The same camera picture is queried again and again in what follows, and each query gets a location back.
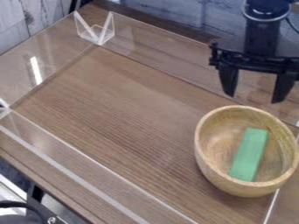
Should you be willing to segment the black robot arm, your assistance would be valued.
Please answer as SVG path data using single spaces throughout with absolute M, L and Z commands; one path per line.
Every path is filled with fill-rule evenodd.
M 244 33 L 234 39 L 209 42 L 209 65 L 218 71 L 222 92 L 233 96 L 238 71 L 275 74 L 272 103 L 281 102 L 299 81 L 299 45 L 284 39 L 281 21 L 292 28 L 288 15 L 297 0 L 244 0 Z

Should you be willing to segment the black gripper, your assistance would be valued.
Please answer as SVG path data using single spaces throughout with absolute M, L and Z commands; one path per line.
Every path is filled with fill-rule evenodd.
M 218 68 L 224 93 L 232 97 L 238 84 L 238 70 L 277 74 L 272 103 L 288 96 L 299 74 L 299 46 L 280 32 L 281 20 L 246 19 L 245 29 L 234 38 L 209 42 L 209 65 Z

